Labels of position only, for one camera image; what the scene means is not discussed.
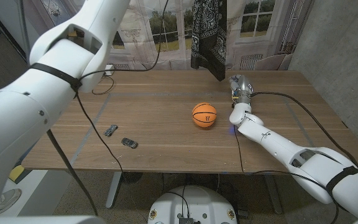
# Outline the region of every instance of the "table leg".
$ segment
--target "table leg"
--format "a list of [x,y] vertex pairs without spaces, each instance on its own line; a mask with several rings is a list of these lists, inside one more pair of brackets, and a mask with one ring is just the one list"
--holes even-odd
[[116,197],[121,175],[122,172],[114,172],[114,175],[112,176],[110,190],[106,201],[106,208],[111,208],[113,206],[114,198]]
[[270,197],[270,201],[273,205],[273,211],[276,214],[283,213],[283,207],[281,206],[280,197],[278,196],[276,182],[273,175],[265,175],[265,183]]

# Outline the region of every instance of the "small metal car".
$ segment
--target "small metal car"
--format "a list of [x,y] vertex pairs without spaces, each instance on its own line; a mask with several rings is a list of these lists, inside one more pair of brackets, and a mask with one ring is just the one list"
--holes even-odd
[[115,125],[115,124],[111,125],[110,128],[107,129],[107,130],[104,132],[104,135],[105,135],[105,136],[111,136],[112,133],[113,133],[117,128],[118,128],[117,125]]
[[135,142],[135,141],[133,141],[133,140],[130,140],[130,139],[128,139],[128,138],[123,138],[122,139],[122,141],[121,141],[121,143],[123,144],[123,145],[125,145],[125,146],[129,146],[129,147],[131,147],[131,148],[136,148],[136,146],[137,146],[137,142]]

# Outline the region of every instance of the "paisley fabric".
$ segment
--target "paisley fabric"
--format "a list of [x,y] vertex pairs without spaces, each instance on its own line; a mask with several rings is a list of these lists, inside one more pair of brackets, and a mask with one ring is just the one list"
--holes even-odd
[[191,67],[207,68],[224,80],[226,61],[226,0],[195,0]]

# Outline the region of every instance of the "floor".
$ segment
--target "floor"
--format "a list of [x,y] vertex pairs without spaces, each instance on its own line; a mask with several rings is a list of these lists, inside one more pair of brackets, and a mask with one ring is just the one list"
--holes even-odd
[[[145,223],[149,209],[162,194],[162,174],[144,173],[136,182],[120,186],[112,209],[105,208],[106,197],[112,179],[112,172],[79,171],[78,176],[89,190],[99,212],[106,223]],[[217,174],[164,174],[164,191],[187,184],[198,184],[216,190]],[[276,183],[282,201],[284,214],[273,213],[264,178],[244,175],[220,175],[219,192],[232,205],[247,210],[249,217],[241,219],[246,223],[330,223],[335,215],[333,204],[323,205],[309,196],[293,179],[276,176]],[[73,180],[62,197],[54,215],[92,215],[93,211],[77,183]],[[336,223],[354,223],[356,217],[340,210]]]

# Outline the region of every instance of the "wooden table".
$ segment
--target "wooden table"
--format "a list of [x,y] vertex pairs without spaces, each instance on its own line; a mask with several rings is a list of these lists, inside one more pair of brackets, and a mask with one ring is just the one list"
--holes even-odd
[[[358,140],[299,72],[227,72],[246,75],[254,91],[286,93],[302,102],[333,138],[358,161]],[[81,100],[103,139],[125,171],[202,172],[238,174],[259,170],[285,170],[264,148],[237,132],[242,157],[229,122],[231,91],[227,80],[218,82],[208,71],[116,72],[114,88],[107,95],[80,94]],[[102,80],[95,92],[110,86]],[[216,122],[200,128],[191,120],[193,107],[211,103]],[[294,102],[282,96],[258,95],[252,112],[265,126],[301,146],[336,149],[314,121]],[[103,132],[119,126],[111,137]],[[52,131],[77,170],[119,170],[77,100],[73,100]],[[139,143],[123,146],[122,138]],[[66,169],[46,137],[25,158],[27,169]]]

